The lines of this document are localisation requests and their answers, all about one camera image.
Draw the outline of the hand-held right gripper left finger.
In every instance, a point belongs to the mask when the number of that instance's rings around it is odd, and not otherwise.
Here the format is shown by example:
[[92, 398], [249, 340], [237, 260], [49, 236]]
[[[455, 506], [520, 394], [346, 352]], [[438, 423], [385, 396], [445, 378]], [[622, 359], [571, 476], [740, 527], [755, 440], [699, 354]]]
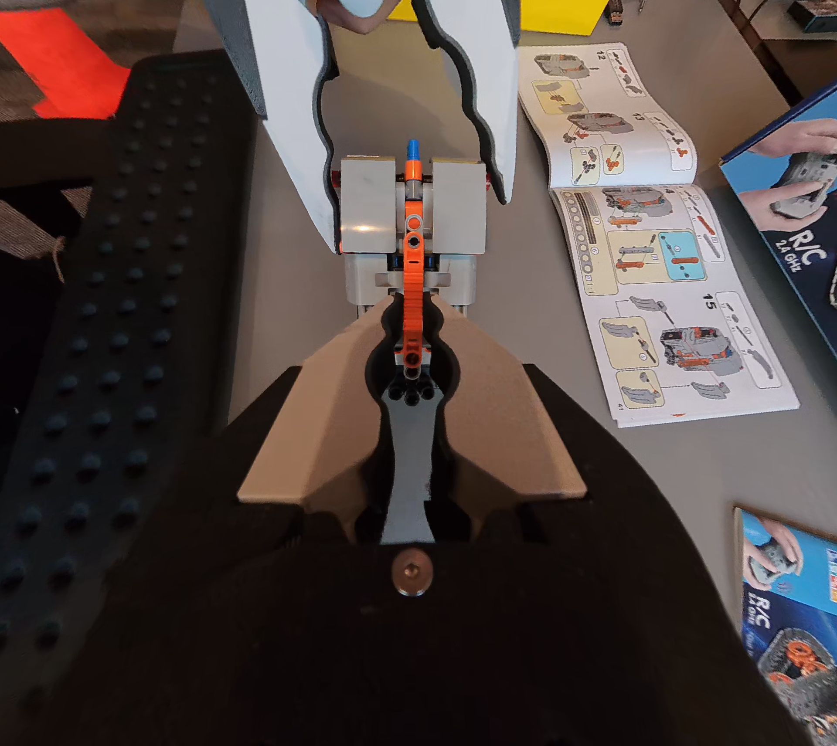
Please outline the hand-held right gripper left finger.
[[288, 503], [337, 516], [350, 542], [367, 506], [361, 465], [378, 444], [381, 408], [367, 362], [386, 337], [391, 295], [311, 354], [238, 490], [243, 503]]

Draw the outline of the black studded rubber mat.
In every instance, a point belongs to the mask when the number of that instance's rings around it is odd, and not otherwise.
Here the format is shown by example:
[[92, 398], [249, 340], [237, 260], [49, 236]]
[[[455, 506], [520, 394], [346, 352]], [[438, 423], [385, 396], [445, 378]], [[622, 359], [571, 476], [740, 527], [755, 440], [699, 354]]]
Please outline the black studded rubber mat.
[[131, 72], [2, 486], [2, 744], [74, 666], [228, 406], [255, 114], [223, 50]]

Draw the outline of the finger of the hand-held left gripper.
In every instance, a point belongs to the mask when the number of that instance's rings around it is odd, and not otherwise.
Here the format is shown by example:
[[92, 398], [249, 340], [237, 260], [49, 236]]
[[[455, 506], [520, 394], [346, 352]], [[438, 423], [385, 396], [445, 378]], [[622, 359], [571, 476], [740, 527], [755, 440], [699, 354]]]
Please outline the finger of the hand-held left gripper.
[[333, 146], [320, 98], [334, 76], [330, 31], [299, 0], [245, 0], [265, 99], [264, 125], [313, 224], [332, 252], [340, 208], [330, 177]]
[[517, 156], [521, 0], [412, 0], [428, 45], [453, 62], [498, 201], [512, 196]]

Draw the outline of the grey building block vehicle model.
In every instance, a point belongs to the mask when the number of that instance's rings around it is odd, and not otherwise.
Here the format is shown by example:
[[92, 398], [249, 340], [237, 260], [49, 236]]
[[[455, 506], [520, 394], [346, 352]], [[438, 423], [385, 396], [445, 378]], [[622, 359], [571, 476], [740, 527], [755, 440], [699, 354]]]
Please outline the grey building block vehicle model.
[[[424, 293], [438, 294], [466, 314], [476, 299], [476, 259], [487, 241], [487, 167], [480, 161], [432, 159], [423, 171], [419, 142], [411, 139], [403, 172], [393, 157], [348, 156], [331, 173], [340, 197], [340, 253], [347, 296], [361, 316], [380, 301], [403, 296], [402, 250], [409, 215], [423, 221]], [[404, 375], [403, 316], [395, 330], [396, 375], [388, 397], [406, 406], [434, 397], [431, 346], [416, 379]]]

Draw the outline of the small black battery pack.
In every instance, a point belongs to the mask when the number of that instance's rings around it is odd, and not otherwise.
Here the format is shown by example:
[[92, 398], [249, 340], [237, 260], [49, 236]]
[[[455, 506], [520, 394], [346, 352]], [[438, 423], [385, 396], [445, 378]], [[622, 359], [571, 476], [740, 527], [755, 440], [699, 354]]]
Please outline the small black battery pack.
[[835, 34], [836, 0], [796, 0], [788, 8], [804, 34]]

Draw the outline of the small blue printed manual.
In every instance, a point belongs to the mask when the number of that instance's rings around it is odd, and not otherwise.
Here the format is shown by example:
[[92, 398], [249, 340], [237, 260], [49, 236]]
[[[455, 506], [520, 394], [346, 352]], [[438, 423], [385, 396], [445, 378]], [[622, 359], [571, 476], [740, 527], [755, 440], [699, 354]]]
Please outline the small blue printed manual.
[[734, 510], [748, 656], [814, 744], [836, 744], [836, 543]]

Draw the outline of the orange toothed rack piece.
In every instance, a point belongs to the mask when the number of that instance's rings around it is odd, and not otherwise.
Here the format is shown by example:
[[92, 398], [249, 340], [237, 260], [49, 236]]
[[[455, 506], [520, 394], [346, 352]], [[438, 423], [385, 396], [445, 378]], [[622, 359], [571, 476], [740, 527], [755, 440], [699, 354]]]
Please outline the orange toothed rack piece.
[[404, 375], [416, 379], [424, 358], [424, 235], [423, 221], [409, 215], [403, 239], [403, 332]]

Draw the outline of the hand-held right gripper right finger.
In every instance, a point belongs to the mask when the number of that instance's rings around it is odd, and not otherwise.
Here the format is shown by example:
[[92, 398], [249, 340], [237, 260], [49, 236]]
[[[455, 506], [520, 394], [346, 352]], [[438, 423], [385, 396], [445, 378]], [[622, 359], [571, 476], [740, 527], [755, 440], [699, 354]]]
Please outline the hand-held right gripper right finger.
[[430, 500], [436, 542], [468, 541], [496, 510], [583, 498], [587, 487], [518, 358], [425, 295], [436, 409]]

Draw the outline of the large blue toy box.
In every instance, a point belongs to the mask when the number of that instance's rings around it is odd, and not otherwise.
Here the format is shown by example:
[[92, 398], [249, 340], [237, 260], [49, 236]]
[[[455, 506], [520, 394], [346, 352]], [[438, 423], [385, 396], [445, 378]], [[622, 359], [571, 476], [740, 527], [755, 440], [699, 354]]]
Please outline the large blue toy box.
[[836, 83], [725, 155], [720, 168], [836, 353]]

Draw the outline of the orange traffic cone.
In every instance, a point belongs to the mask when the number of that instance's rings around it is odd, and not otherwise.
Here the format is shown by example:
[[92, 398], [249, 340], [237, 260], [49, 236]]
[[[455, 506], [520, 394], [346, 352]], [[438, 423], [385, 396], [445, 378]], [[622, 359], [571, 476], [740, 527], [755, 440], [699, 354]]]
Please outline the orange traffic cone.
[[109, 119], [130, 70], [114, 63], [60, 8], [1, 14], [1, 42], [44, 94], [45, 119]]

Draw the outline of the open instruction booklet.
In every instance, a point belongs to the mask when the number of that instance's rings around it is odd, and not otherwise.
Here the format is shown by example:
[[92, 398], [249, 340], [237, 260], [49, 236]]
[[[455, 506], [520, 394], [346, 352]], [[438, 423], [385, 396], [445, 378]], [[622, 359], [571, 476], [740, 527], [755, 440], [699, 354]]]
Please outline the open instruction booklet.
[[621, 43], [520, 47], [612, 417], [641, 427], [796, 410], [740, 282], [681, 124]]

